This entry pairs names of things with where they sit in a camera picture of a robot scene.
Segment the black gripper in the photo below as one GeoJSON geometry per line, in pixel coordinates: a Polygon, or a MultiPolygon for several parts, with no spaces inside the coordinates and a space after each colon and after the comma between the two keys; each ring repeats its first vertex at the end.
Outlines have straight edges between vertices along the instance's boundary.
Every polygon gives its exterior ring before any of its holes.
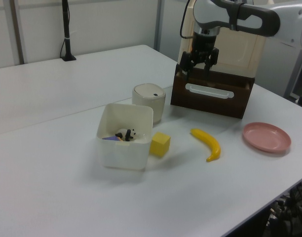
{"type": "Polygon", "coordinates": [[[185,80],[189,79],[190,72],[195,66],[193,61],[205,61],[205,76],[208,76],[211,67],[217,64],[219,50],[214,46],[219,32],[219,27],[212,29],[196,27],[194,29],[191,52],[184,51],[179,64],[185,80]]]}

